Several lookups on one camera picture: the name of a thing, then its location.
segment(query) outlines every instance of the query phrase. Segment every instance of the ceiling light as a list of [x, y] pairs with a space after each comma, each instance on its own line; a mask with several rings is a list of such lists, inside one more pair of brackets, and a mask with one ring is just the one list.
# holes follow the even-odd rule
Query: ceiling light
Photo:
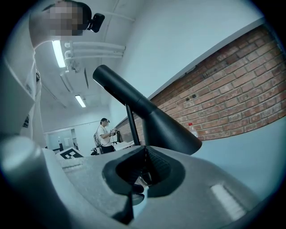
[[59, 40], [57, 40], [57, 41], [52, 41], [52, 44], [53, 44], [55, 57], [57, 59], [58, 65], [60, 68], [64, 68], [66, 66], [66, 64], [65, 64], [64, 59], [63, 59], [61, 43]]
[[82, 107], [85, 107], [84, 101], [82, 101], [80, 95], [76, 95], [76, 99]]

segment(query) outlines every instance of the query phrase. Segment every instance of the white pipe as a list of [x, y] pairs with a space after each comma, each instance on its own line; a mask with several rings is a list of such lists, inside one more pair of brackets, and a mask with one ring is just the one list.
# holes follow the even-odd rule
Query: white pipe
[[85, 56], [75, 56], [75, 57], [67, 57], [66, 60], [69, 59], [87, 59], [87, 58], [122, 58], [121, 55], [85, 55]]
[[[71, 47], [71, 43], [67, 42], [64, 44], [66, 48]], [[125, 50], [126, 46], [110, 44], [105, 42], [72, 42], [73, 46], [98, 46], [98, 47], [107, 47], [107, 48], [115, 48]]]
[[[111, 50], [103, 50], [103, 49], [78, 49], [78, 50], [73, 50], [73, 53], [105, 53], [105, 54], [114, 54], [114, 55], [123, 55], [122, 52], [118, 52], [118, 51], [111, 51]], [[72, 53], [71, 50], [67, 50], [64, 53], [64, 56], [66, 58], [68, 57], [72, 57]]]
[[107, 11], [103, 11], [103, 10], [92, 10], [92, 11], [93, 12], [97, 12], [97, 13], [101, 13], [101, 14], [112, 15], [112, 16], [115, 16], [115, 17], [121, 17], [121, 18], [127, 19], [129, 21], [135, 21], [134, 18], [127, 17], [127, 16], [124, 16], [124, 15], [121, 15], [121, 14], [118, 14], [118, 13], [112, 13], [112, 12], [107, 12]]

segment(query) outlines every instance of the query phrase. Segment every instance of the person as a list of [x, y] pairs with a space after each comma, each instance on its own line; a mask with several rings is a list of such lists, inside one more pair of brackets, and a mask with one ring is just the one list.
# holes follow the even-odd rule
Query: person
[[26, 109], [28, 114], [23, 114], [24, 123], [19, 127], [20, 132], [15, 133], [17, 127], [13, 130], [14, 134], [27, 136], [42, 148], [46, 147], [40, 112], [42, 84], [34, 59], [35, 49], [47, 41], [81, 35], [91, 17], [91, 9], [86, 4], [62, 0], [41, 12], [28, 12], [15, 26], [3, 50], [1, 64], [4, 63], [13, 72], [17, 82], [34, 99], [34, 104]]
[[114, 136], [116, 133], [114, 131], [108, 132], [105, 128], [106, 126], [108, 126], [109, 123], [110, 121], [108, 119], [106, 118], [101, 119], [100, 126], [97, 130], [97, 135], [101, 143], [102, 153], [110, 153], [115, 151], [114, 147], [111, 145], [110, 138], [111, 136]]

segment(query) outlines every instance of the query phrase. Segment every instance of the desk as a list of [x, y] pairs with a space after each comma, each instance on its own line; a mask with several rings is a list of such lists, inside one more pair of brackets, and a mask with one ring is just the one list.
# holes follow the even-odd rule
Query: desk
[[131, 142], [125, 142], [124, 141], [124, 142], [114, 144], [113, 147], [115, 148], [116, 151], [119, 151], [119, 150], [128, 148], [128, 147], [133, 146], [133, 145], [134, 145], [134, 141], [131, 141]]

